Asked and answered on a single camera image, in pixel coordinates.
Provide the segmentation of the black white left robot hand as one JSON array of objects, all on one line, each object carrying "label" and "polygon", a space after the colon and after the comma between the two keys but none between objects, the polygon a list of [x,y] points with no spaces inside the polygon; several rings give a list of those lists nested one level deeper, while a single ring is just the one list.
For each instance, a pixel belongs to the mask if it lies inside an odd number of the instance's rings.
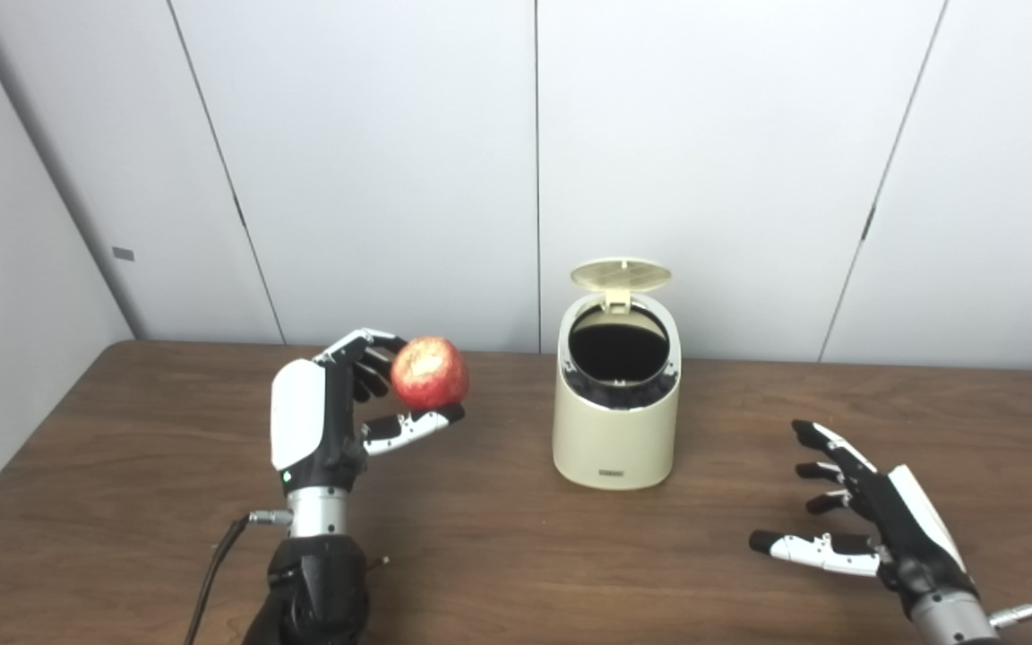
[{"label": "black white left robot hand", "polygon": [[369,458],[397,451],[466,416],[469,368],[442,336],[357,328],[271,380],[271,466],[282,493],[349,491]]}]

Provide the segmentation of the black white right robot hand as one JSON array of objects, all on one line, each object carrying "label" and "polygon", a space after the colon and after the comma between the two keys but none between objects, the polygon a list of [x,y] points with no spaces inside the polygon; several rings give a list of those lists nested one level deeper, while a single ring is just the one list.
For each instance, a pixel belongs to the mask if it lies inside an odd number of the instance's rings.
[{"label": "black white right robot hand", "polygon": [[952,533],[909,466],[881,472],[847,438],[819,422],[795,419],[791,428],[800,445],[826,456],[824,461],[798,464],[795,473],[838,486],[808,501],[807,513],[849,509],[873,524],[876,534],[803,536],[757,529],[749,537],[751,550],[828,572],[876,577],[900,596],[906,614],[923,598],[954,592],[980,596]]}]

